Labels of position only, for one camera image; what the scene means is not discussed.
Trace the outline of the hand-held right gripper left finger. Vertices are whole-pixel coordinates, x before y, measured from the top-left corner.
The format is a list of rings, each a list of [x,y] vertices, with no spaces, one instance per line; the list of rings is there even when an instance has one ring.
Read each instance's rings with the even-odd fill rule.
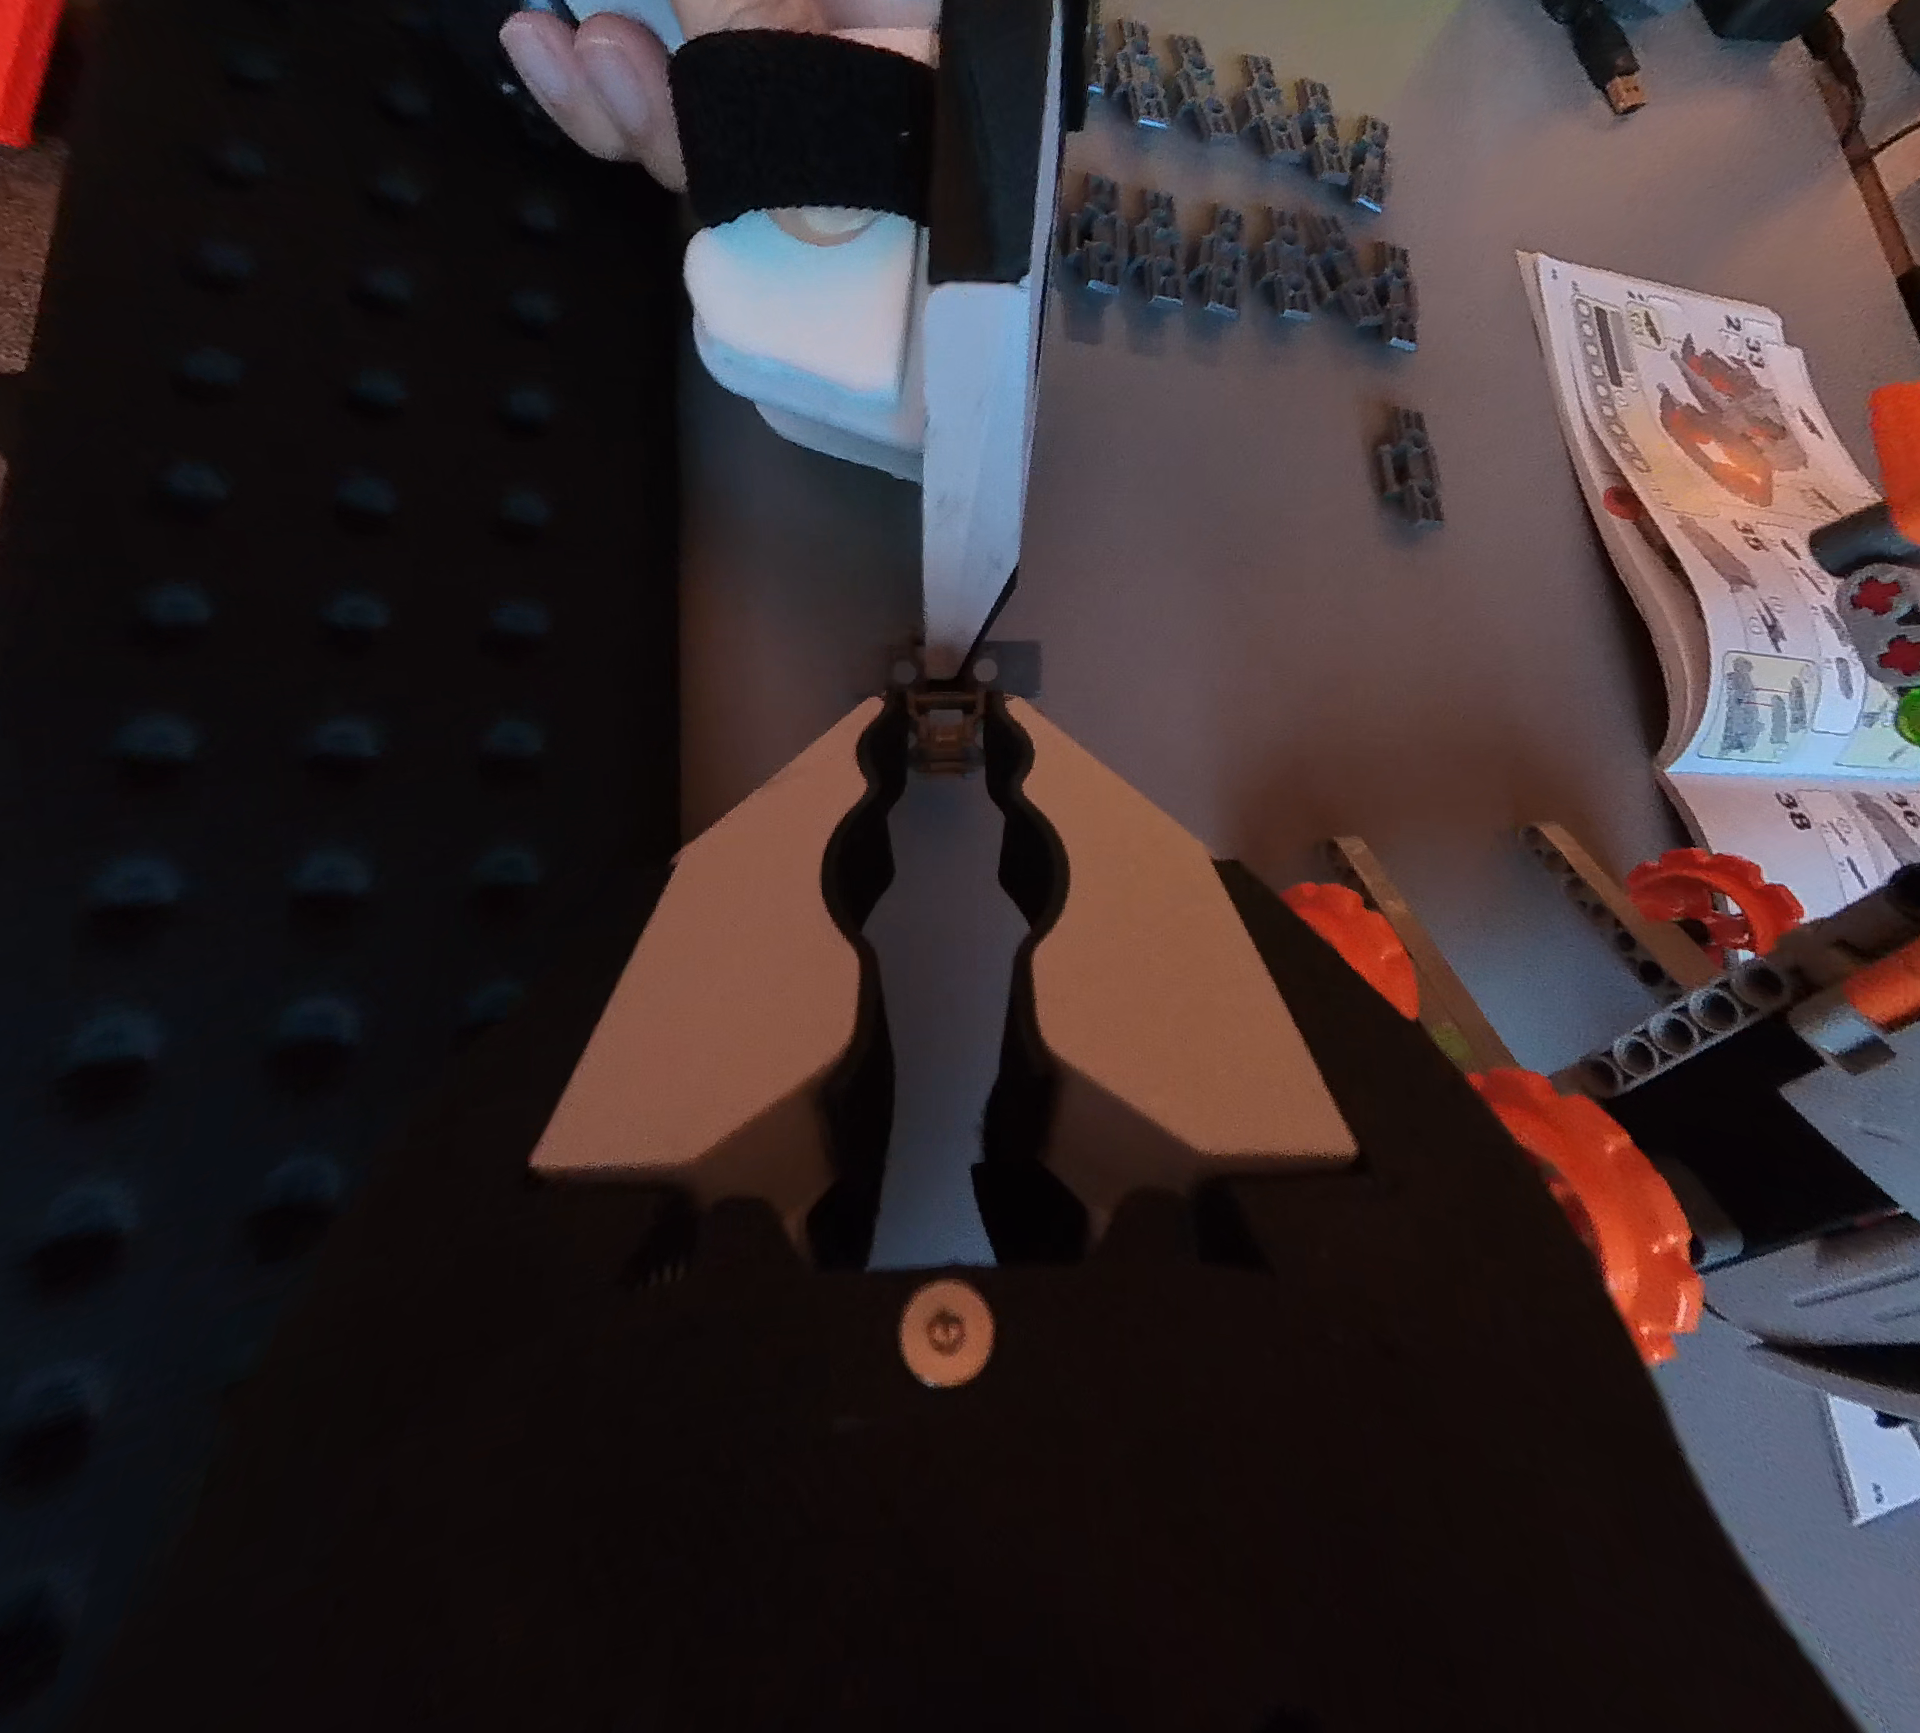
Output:
[[[869,1266],[895,1047],[867,921],[906,754],[906,699],[860,699],[677,858],[536,1175],[760,1201],[814,1266]]]

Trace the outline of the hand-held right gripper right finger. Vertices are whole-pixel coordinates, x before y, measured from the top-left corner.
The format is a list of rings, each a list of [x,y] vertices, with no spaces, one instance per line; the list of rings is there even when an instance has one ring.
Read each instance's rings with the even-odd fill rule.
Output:
[[[974,1159],[994,1261],[1077,1266],[1141,1193],[1357,1167],[1207,839],[1031,699],[990,699],[982,750],[1024,916]]]

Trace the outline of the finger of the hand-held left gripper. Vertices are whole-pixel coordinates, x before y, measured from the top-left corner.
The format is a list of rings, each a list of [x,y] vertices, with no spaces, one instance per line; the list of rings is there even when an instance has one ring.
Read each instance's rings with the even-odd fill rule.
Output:
[[[947,0],[927,233],[927,645],[955,661],[1021,574],[1065,156],[1065,0]]]

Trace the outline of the grey desk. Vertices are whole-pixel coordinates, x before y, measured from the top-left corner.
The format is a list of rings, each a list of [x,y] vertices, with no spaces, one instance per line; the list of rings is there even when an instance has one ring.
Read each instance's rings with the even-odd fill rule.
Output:
[[[1572,481],[1520,251],[1776,309],[1864,465],[1915,335],[1804,44],[1698,14],[1632,35],[1614,119],[1536,0],[1102,0],[1381,112],[1422,345],[1314,318],[1052,305],[1021,592],[1045,712],[1216,858],[1284,890],[1364,836],[1510,1049],[1553,1069],[1646,988],[1520,850],[1614,871],[1686,839],[1667,699]],[[920,494],[773,435],[684,360],[684,832],[877,686],[920,627]],[[1444,531],[1380,505],[1397,400],[1428,413]],[[877,1266],[988,1261],[966,1162],[1021,913],[982,781],[915,783],[873,916],[902,1061]],[[1869,1729],[1915,1729],[1915,1509],[1850,1528],[1825,1401],[1711,1317],[1658,1373],[1721,1528]]]

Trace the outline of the rows of grey track links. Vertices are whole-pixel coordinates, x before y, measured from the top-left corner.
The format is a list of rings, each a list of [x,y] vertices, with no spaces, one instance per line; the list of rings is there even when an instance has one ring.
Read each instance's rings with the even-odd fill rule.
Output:
[[[1332,318],[1381,350],[1421,350],[1422,291],[1410,251],[1355,227],[1357,213],[1381,213],[1390,195],[1381,119],[1341,119],[1327,82],[1283,82],[1258,52],[1242,57],[1239,87],[1226,87],[1201,35],[1158,35],[1141,16],[1098,19],[1089,47],[1089,101],[1115,111],[1128,128],[1188,135],[1210,155],[1255,155],[1314,195],[1179,211],[1167,185],[1082,170],[1069,176],[1052,227],[1061,282],[1207,322]]]

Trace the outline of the black perforated panel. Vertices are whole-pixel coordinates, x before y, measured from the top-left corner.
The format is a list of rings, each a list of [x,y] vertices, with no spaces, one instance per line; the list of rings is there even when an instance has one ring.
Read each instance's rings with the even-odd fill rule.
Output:
[[[684,217],[450,0],[103,0],[5,475],[5,1729],[678,836]]]

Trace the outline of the grey brick-built vehicle model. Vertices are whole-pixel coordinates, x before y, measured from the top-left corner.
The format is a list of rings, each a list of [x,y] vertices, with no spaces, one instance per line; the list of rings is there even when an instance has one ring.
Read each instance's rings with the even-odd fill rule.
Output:
[[[1562,828],[1534,826],[1525,844],[1670,988],[1556,1074],[1511,1061],[1367,839],[1336,836],[1336,882],[1292,883],[1284,902],[1468,1074],[1572,1222],[1651,1366],[1698,1328],[1706,1277],[1766,1266],[1813,1294],[1797,1322],[1755,1334],[1752,1357],[1883,1428],[1915,1428],[1915,1341],[1813,1325],[1847,1280],[1915,1285],[1915,1208],[1790,1104],[1820,1069],[1879,1074],[1915,1043],[1915,861],[1807,921],[1738,858],[1678,850],[1607,883]]]

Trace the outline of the building instruction booklet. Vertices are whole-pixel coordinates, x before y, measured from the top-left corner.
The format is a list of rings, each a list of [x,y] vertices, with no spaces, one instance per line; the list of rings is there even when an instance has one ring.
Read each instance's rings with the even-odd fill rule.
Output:
[[[1691,844],[1813,921],[1915,861],[1915,745],[1816,531],[1879,499],[1769,309],[1518,254],[1553,408],[1667,691],[1655,774]]]

